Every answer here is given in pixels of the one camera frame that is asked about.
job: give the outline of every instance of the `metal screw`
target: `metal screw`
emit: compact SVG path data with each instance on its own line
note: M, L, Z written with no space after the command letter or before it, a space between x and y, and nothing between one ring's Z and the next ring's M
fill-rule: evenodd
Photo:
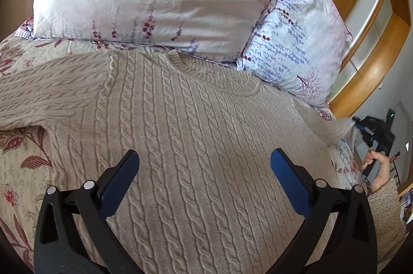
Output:
M323 179L318 179L315 181L315 185L319 188L325 188L327 186L327 182Z
M55 186L48 187L47 193L49 195L54 194L55 192L56 192L56 187Z
M83 187L84 187L86 190L92 189L92 188L94 187L94 181L86 181L86 182L83 184Z
M357 185L354 187L354 190L355 190L356 192L358 192L359 194L362 194L362 193L364 192L363 187L362 187L361 185L359 185L359 184L357 184Z

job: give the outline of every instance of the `sweater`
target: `sweater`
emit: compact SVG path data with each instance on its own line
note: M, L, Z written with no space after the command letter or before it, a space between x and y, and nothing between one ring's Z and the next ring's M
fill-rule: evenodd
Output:
M313 178L337 182L327 144L296 104L248 72L176 52L111 51L2 77L0 130L46 128L62 191L136 150L138 176L108 223L146 273L263 273L303 221L272 173L271 152L281 147ZM343 132L317 130L332 141ZM332 225L333 217L311 260Z

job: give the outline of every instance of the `blue gripper pad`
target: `blue gripper pad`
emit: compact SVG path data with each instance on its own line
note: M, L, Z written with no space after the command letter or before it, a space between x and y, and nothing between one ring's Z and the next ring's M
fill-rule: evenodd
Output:
M271 169L275 177L284 189L294 211L307 218L311 214L311 193L300 180L295 168L297 166L291 162L282 149L278 148L271 153Z
M139 170L139 155L134 150L123 157L121 166L106 185L100 195L100 211L102 218L113 216L116 213L123 197Z

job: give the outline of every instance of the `red flower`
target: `red flower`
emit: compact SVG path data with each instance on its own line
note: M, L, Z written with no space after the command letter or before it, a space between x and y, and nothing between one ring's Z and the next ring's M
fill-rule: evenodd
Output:
M9 202L12 206L17 205L17 194L8 184L6 185L4 191L4 197L6 198L6 201Z

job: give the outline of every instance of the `bed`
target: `bed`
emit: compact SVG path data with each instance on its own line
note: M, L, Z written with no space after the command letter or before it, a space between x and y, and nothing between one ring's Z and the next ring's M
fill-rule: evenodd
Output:
M33 19L26 20L16 34L0 44L0 77L9 77L68 55L99 54L105 51L144 53L167 52L167 47L138 47L132 43L71 38L32 37ZM324 120L334 120L327 107L313 107ZM0 168L2 169L2 214L0 224L4 243L10 243L28 268L33 269L33 241L38 212L45 190L52 184L54 161L50 155L50 140L41 126L14 128L0 132ZM336 186L351 188L362 183L357 164L345 140L329 147ZM301 218L291 217L296 231Z

